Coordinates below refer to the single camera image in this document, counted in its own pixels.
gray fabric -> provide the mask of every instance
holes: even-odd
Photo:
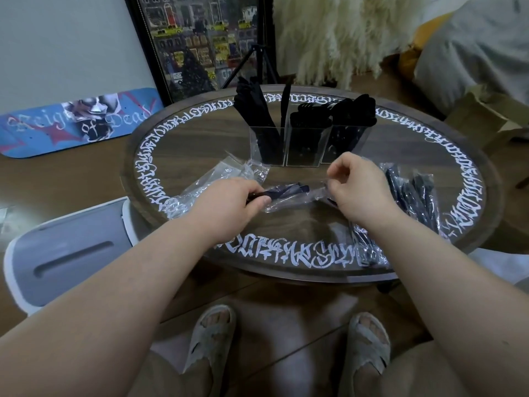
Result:
[[[414,82],[446,115],[476,84],[529,105],[529,0],[468,1],[428,40]]]

person's left hand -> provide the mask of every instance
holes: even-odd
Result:
[[[184,217],[189,225],[200,229],[210,246],[228,242],[271,202],[270,197],[260,196],[246,205],[248,194],[263,191],[257,181],[219,179],[202,192]]]

black picture frame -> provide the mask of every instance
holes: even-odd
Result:
[[[164,106],[220,89],[258,40],[275,69],[273,0],[125,2]],[[258,12],[264,17],[260,28]],[[262,70],[256,54],[239,74],[248,78]]]

sandal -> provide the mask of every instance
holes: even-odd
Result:
[[[371,323],[384,333],[388,344],[384,344],[370,329],[361,324],[361,318],[369,318]],[[371,344],[366,344],[362,337],[371,341]],[[390,354],[389,336],[382,323],[367,312],[354,316],[349,322],[346,361],[340,379],[338,397],[354,397],[353,376],[364,365],[371,364],[378,373],[382,374],[389,364]]]
[[[228,311],[230,313],[230,321],[228,323],[212,324],[208,327],[202,325],[202,320],[208,316]],[[183,371],[186,372],[188,368],[197,360],[207,358],[211,373],[213,375],[213,385],[209,397],[218,397],[221,392],[222,375],[226,360],[228,359],[228,352],[230,350],[231,342],[233,340],[233,333],[235,332],[235,311],[227,305],[215,305],[208,308],[195,325],[193,335],[191,336],[191,343],[189,345],[189,353],[187,354],[186,366]],[[213,339],[216,334],[225,335],[225,339],[217,341]]]

hand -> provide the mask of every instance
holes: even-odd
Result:
[[[269,196],[260,196],[246,205],[248,194],[263,191],[257,181],[241,177],[216,180],[183,217],[199,229],[210,246],[228,242],[271,202]]]
[[[328,168],[328,190],[349,221],[369,231],[401,213],[386,176],[372,161],[343,153]]]

